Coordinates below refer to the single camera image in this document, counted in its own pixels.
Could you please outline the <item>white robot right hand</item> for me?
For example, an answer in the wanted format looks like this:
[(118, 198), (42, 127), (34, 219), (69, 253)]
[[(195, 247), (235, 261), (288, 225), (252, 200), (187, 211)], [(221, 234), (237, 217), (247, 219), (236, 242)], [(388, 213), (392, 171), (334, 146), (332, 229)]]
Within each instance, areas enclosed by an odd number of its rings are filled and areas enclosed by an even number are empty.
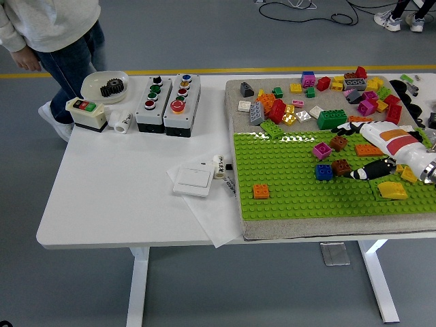
[(435, 152), (392, 122), (344, 123), (335, 127), (332, 132), (339, 136), (362, 134), (367, 141), (387, 155), (386, 158), (345, 173), (344, 176), (347, 178), (373, 180), (392, 174), (398, 164), (405, 164), (420, 181), (435, 182)]

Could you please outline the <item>person's right hand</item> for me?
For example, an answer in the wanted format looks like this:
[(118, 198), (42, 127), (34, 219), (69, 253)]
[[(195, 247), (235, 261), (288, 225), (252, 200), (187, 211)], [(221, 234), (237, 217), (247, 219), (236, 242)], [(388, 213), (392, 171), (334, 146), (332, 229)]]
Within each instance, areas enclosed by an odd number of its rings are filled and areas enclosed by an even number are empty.
[(42, 70), (35, 53), (28, 46), (25, 46), (19, 51), (11, 52), (10, 54), (19, 68), (31, 72), (40, 72)]

